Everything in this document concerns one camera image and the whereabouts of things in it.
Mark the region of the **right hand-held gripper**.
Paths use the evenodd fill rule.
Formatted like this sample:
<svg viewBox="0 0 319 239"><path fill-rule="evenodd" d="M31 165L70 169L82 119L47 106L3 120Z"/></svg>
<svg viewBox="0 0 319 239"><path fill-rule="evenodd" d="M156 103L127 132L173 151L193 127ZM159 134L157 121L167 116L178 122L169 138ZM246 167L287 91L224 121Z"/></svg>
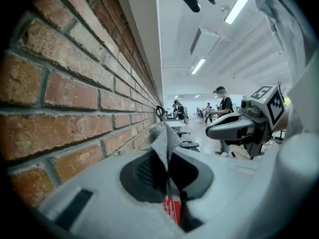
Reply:
<svg viewBox="0 0 319 239"><path fill-rule="evenodd" d="M240 113L219 117L216 121L221 122L208 126L206 135L211 139L224 141L243 139L243 145L253 159L263 155L262 146L271 138L284 111L284 100L279 87L262 85L241 101ZM241 114L248 119L239 119Z"/></svg>

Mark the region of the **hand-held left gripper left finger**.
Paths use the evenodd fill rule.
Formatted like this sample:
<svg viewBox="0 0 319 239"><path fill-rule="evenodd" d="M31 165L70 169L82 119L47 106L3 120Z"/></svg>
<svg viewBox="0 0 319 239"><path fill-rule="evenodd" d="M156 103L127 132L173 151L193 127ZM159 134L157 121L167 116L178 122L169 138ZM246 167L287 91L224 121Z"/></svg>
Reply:
<svg viewBox="0 0 319 239"><path fill-rule="evenodd" d="M168 174L152 150L98 162L58 187L39 207L59 238L179 239L163 207Z"/></svg>

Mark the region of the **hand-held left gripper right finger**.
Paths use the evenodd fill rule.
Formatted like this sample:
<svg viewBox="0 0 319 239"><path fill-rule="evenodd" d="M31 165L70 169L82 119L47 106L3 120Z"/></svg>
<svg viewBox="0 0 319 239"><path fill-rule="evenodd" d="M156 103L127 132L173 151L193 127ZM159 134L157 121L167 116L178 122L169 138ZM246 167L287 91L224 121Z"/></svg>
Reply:
<svg viewBox="0 0 319 239"><path fill-rule="evenodd" d="M176 148L172 176L195 172L181 189L176 238L268 239L294 216L294 151L270 150L260 162L222 158Z"/></svg>

